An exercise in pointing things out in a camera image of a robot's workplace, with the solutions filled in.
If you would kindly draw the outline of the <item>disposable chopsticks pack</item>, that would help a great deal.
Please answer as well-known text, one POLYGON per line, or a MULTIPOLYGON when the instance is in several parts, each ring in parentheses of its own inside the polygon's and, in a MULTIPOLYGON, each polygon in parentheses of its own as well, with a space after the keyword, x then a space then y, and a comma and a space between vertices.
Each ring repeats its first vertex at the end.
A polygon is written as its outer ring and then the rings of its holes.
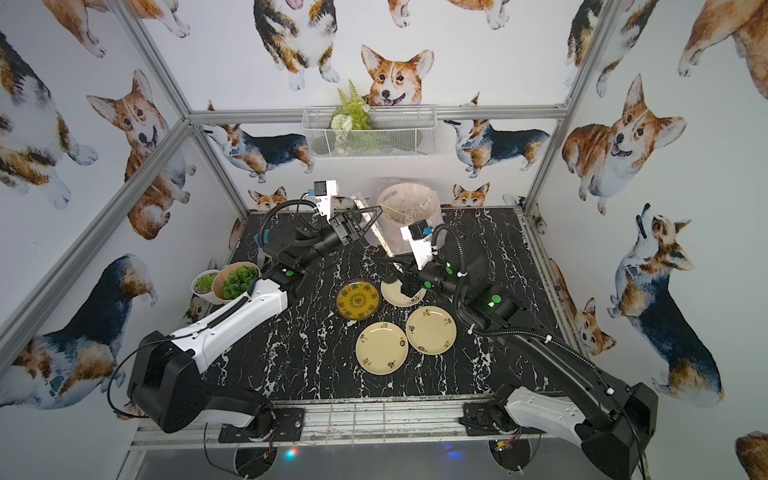
MULTIPOLYGON (((368 201, 365 198, 361 197, 359 194, 353 194, 351 196, 351 199, 357 209, 365 209, 370 207, 370 205, 368 204, 368 201)), ((381 236, 380 225, 378 220, 373 219, 374 216, 375 216, 374 212, 364 212, 362 214, 364 224, 372 222, 371 228, 365 234, 365 239, 371 245, 382 245, 383 240, 381 236)))

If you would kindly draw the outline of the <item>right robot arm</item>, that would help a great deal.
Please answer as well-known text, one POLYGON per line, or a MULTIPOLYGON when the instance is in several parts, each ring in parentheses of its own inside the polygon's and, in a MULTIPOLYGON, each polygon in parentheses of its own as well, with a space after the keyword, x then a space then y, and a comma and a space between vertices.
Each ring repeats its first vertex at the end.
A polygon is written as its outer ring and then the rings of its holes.
POLYGON ((498 429, 516 425, 567 440, 612 479, 647 478, 658 397, 646 384, 627 384, 549 333, 489 277, 483 256, 468 254, 455 228, 420 221, 400 232, 410 251, 391 260, 406 291, 446 299, 469 333, 515 349, 562 393, 552 398, 525 386, 500 387, 489 404, 498 429))

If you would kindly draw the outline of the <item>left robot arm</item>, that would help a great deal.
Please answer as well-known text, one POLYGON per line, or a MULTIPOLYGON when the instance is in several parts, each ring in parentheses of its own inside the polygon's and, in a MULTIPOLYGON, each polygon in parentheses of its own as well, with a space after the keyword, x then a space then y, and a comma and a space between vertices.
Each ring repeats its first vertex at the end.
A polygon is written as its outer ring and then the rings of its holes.
POLYGON ((267 213, 257 236, 267 268, 244 293, 187 327, 169 335, 154 331, 141 340, 127 394, 163 432, 176 433, 196 421, 228 424, 258 439, 274 431, 273 405, 263 394, 226 392, 203 375, 225 350, 298 301, 309 290, 314 264, 362 240, 382 214, 372 206, 321 216, 315 224, 304 216, 294 223, 274 220, 299 205, 318 207, 295 199, 267 213))

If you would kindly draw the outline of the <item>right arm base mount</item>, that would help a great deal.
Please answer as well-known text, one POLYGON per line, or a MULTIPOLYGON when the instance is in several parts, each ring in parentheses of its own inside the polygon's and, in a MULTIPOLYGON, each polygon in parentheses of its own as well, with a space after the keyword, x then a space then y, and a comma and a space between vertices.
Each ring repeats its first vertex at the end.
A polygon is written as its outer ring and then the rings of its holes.
POLYGON ((490 402, 464 403, 458 423, 465 428, 468 436, 513 437, 517 434, 544 434, 535 428, 521 427, 498 405, 490 402))

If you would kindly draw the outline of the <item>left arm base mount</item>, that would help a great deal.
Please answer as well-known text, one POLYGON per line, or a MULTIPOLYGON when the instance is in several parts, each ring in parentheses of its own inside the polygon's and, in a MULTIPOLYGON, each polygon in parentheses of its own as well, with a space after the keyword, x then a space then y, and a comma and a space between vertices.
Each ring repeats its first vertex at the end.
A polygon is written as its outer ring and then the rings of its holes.
POLYGON ((306 410, 277 408, 259 414, 246 427, 223 425, 218 441, 222 444, 298 442, 301 439, 306 410))

